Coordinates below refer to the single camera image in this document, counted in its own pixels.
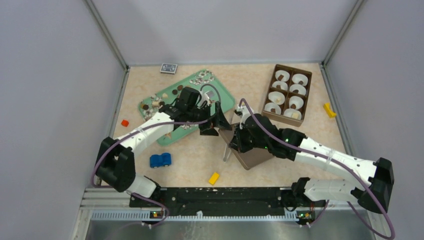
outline yellow toy piece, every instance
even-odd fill
[[[212,176],[209,178],[209,183],[213,186],[217,182],[218,178],[220,178],[220,175],[214,172]]]
[[[330,109],[330,103],[329,102],[327,102],[326,104],[324,104],[324,109],[327,112],[329,118],[332,119],[332,118],[335,118],[337,116],[337,113],[333,112]]]

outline brown egg carton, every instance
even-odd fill
[[[275,81],[278,81],[278,79],[276,78],[276,72],[279,71],[279,70],[284,70],[284,71],[286,71],[290,74],[289,80],[285,82],[288,85],[287,90],[272,87],[273,83]],[[308,79],[306,86],[304,86],[305,89],[306,89],[305,95],[298,94],[296,92],[290,92],[290,86],[295,84],[292,80],[292,77],[295,74],[303,74]],[[264,101],[263,106],[262,106],[262,113],[261,114],[263,116],[268,117],[271,120],[281,122],[281,123],[285,123],[285,124],[289,124],[289,125],[293,125],[295,127],[299,127],[300,125],[302,125],[302,123],[305,119],[305,113],[306,113],[306,109],[307,109],[307,106],[308,106],[309,92],[310,92],[310,89],[311,89],[311,79],[312,79],[312,72],[310,72],[310,71],[305,71],[305,70],[302,70],[302,69],[298,69],[298,68],[294,68],[294,67],[290,67],[290,66],[284,66],[284,65],[280,65],[280,64],[275,65],[274,71],[272,72],[271,81],[270,81],[269,86],[268,86],[268,91],[266,92],[265,101]],[[272,102],[271,100],[268,99],[268,94],[271,93],[271,92],[280,92],[285,97],[284,103],[279,105],[279,107],[281,108],[281,114],[276,114],[275,112],[271,112],[271,111],[265,111],[265,105],[267,103]],[[288,116],[283,115],[284,111],[290,108],[289,100],[293,96],[298,96],[303,100],[303,106],[300,109],[298,109],[298,111],[302,114],[301,119],[292,118],[292,117],[288,117]]]

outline red block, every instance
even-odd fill
[[[128,125],[130,124],[130,122],[124,119],[124,120],[122,120],[122,122],[120,124],[122,126],[124,126],[124,127],[128,127]]]

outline blue toy car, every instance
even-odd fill
[[[168,167],[171,163],[171,154],[168,152],[164,152],[161,155],[154,154],[150,156],[150,167],[153,169],[158,167]]]

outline brown box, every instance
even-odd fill
[[[276,79],[275,75],[276,75],[276,72],[279,71],[279,70],[284,70],[284,71],[286,71],[290,74],[290,78],[286,82],[287,85],[288,85],[287,91],[280,89],[280,88],[272,87],[273,83],[275,81],[278,81],[278,79]],[[306,94],[305,95],[290,92],[290,86],[295,84],[292,81],[292,77],[295,74],[303,74],[308,79],[307,85],[304,86],[306,88]],[[284,66],[284,65],[280,65],[280,64],[275,65],[274,71],[272,72],[271,81],[270,81],[269,86],[268,86],[268,91],[266,92],[265,101],[264,101],[263,106],[262,106],[262,115],[267,116],[269,119],[277,121],[277,122],[290,124],[290,125],[299,127],[305,119],[305,113],[306,113],[306,108],[307,108],[307,104],[308,104],[309,92],[310,92],[310,89],[311,89],[311,79],[312,79],[312,72],[310,72],[310,71],[305,71],[305,70],[302,70],[302,69],[298,69],[298,68],[294,68],[294,67],[290,67],[290,66]],[[271,102],[271,100],[268,99],[268,94],[270,92],[280,92],[285,96],[284,103],[282,105],[280,105],[281,114],[276,114],[274,112],[265,111],[265,105],[267,103]],[[292,96],[298,96],[298,97],[303,99],[303,106],[298,110],[302,114],[302,117],[301,117],[300,120],[283,115],[284,111],[286,109],[290,108],[289,100],[290,100],[290,97],[292,97]]]
[[[232,130],[219,129],[219,135],[224,139],[225,143],[230,144],[231,140],[234,137],[234,128],[238,123],[234,123],[231,125]],[[253,148],[250,151],[241,153],[231,148],[231,152],[235,155],[238,161],[241,163],[244,169],[249,170],[254,166],[266,162],[274,156],[268,152],[267,149],[264,148]]]

